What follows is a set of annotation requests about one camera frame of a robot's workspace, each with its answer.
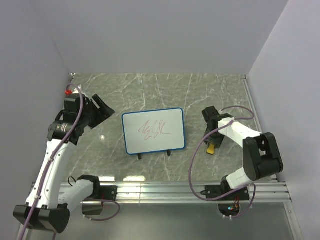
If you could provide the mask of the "yellow black eraser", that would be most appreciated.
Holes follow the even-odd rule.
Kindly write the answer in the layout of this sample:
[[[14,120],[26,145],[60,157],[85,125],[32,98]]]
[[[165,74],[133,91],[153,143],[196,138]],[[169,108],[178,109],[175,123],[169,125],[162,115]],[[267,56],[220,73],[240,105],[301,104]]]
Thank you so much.
[[[206,149],[206,153],[209,155],[214,155],[215,154],[215,145],[212,143],[209,143]]]

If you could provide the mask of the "blue framed whiteboard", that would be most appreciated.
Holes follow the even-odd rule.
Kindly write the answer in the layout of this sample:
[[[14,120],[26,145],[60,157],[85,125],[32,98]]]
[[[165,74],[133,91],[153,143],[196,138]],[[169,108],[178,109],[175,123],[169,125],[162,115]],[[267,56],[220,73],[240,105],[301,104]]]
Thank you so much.
[[[121,120],[128,155],[183,150],[187,145],[180,107],[127,112]]]

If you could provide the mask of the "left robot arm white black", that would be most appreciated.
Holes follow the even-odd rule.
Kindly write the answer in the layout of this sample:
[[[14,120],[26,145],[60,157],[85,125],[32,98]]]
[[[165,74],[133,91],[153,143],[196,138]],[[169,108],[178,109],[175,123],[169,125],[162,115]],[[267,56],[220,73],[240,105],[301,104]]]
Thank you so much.
[[[97,176],[80,176],[63,194],[60,187],[85,128],[97,127],[114,113],[97,94],[88,98],[72,93],[65,98],[64,109],[49,126],[45,157],[37,180],[25,203],[13,210],[13,216],[24,227],[60,234],[67,228],[72,211],[83,200],[101,200],[104,195]]]

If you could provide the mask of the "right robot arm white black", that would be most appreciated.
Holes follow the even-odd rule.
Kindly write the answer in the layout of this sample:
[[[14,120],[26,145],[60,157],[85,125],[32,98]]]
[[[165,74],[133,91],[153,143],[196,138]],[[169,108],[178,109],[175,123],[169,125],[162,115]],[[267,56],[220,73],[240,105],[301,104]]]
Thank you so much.
[[[262,178],[281,173],[284,169],[275,136],[253,130],[228,113],[219,113],[210,106],[202,110],[207,124],[204,141],[206,153],[213,155],[225,137],[242,148],[242,167],[225,176],[221,181],[220,193],[226,200],[238,195],[239,188]]]

